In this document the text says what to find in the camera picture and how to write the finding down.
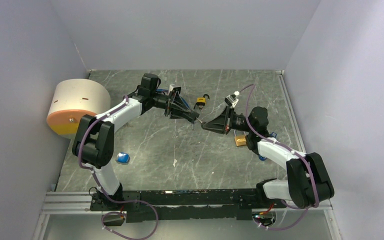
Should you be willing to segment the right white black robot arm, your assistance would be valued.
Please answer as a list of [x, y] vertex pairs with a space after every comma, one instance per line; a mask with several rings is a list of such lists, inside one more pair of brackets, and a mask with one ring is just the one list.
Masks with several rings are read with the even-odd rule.
[[247, 116], [225, 107], [219, 116], [201, 123], [201, 128], [223, 135], [231, 130], [246, 132], [245, 142], [251, 152], [271, 160], [286, 171], [286, 180], [273, 178], [258, 184], [259, 191], [254, 195], [258, 206], [266, 208], [274, 200], [283, 200], [305, 209], [331, 199], [335, 190], [321, 155], [284, 145], [270, 135], [268, 124], [268, 110], [264, 107], [254, 107]]

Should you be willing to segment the yellow black padlock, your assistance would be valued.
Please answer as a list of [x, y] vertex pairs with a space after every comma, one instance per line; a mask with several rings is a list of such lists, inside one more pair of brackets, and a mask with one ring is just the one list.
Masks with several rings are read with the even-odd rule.
[[206, 106], [207, 104], [207, 100], [210, 99], [210, 96], [208, 94], [204, 94], [202, 97], [198, 97], [196, 99], [196, 102], [194, 104], [194, 107], [193, 109], [195, 110], [196, 108], [198, 108], [199, 110], [203, 110], [203, 108]]

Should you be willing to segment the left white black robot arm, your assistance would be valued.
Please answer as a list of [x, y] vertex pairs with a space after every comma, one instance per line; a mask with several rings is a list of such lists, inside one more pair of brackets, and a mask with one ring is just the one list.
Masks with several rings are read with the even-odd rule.
[[115, 133], [152, 108], [162, 109], [171, 119], [184, 119], [194, 124], [199, 113], [190, 109], [180, 97], [180, 87], [168, 93], [159, 90], [161, 79], [145, 73], [136, 89], [125, 95], [113, 108], [97, 114], [81, 117], [72, 145], [80, 168], [88, 170], [104, 195], [103, 203], [110, 210], [119, 209], [124, 201], [123, 186], [111, 165], [114, 154]]

